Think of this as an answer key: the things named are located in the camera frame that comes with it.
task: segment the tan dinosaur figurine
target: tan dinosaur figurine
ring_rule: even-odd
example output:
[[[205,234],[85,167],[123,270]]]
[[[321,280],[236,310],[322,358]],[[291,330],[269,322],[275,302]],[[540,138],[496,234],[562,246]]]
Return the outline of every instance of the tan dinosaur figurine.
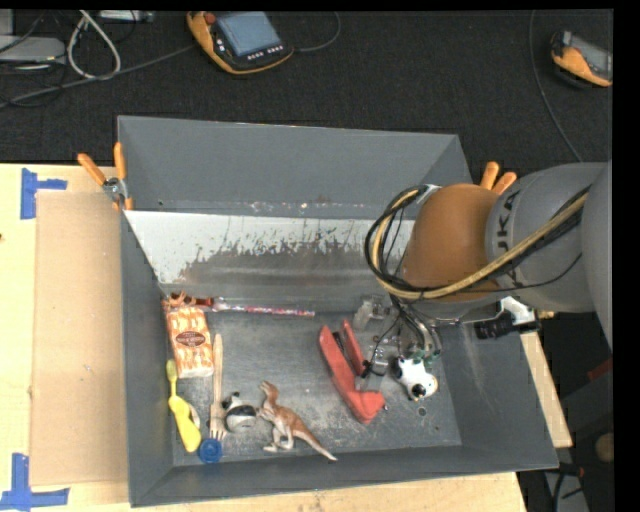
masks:
[[[260,389],[264,391],[266,398],[262,407],[258,409],[258,417],[273,424],[273,442],[264,447],[265,451],[275,453],[278,449],[291,450],[295,442],[294,438],[297,437],[306,441],[309,446],[327,459],[338,460],[320,444],[300,416],[288,407],[276,403],[280,394],[277,387],[265,380],[260,384]],[[282,436],[285,436],[287,440],[282,442]]]

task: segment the red plastic object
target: red plastic object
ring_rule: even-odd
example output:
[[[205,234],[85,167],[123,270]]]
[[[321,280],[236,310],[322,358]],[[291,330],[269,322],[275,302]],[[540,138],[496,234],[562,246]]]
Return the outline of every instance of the red plastic object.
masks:
[[[351,364],[349,364],[349,361],[340,350],[333,333],[326,325],[320,330],[318,338],[320,349],[329,365],[331,380],[340,396],[342,396],[342,399],[358,421],[367,425],[384,407],[384,396],[379,391],[359,391],[356,389],[356,377],[364,371],[364,358],[362,357],[360,345],[347,320],[342,322],[342,330],[345,349]]]

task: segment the yellow brush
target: yellow brush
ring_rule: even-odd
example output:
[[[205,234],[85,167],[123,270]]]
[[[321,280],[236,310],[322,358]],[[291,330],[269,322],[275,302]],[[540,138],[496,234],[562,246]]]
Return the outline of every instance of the yellow brush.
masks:
[[[176,392],[176,383],[178,382],[178,369],[173,359],[167,361],[167,378],[171,383],[171,396],[169,397],[169,409],[176,418],[178,432],[182,438],[185,450],[193,453],[200,446],[202,434],[196,424],[191,421],[191,407],[183,398],[179,397]]]

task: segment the black and white ball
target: black and white ball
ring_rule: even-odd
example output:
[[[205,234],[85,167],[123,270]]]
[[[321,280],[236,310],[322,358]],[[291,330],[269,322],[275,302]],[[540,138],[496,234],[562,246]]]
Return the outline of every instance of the black and white ball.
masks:
[[[229,432],[242,432],[256,424],[256,408],[240,400],[239,393],[231,395],[222,407],[226,410],[224,422]]]
[[[421,359],[397,357],[393,360],[394,377],[406,390],[409,400],[417,402],[438,391],[438,380],[424,367]]]

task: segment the blue cap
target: blue cap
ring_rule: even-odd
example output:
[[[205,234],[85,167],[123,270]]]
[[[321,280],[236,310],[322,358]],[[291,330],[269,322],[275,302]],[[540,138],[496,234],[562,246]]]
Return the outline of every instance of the blue cap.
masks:
[[[205,464],[218,462],[222,457],[222,444],[212,437],[205,439],[198,448],[198,457]]]

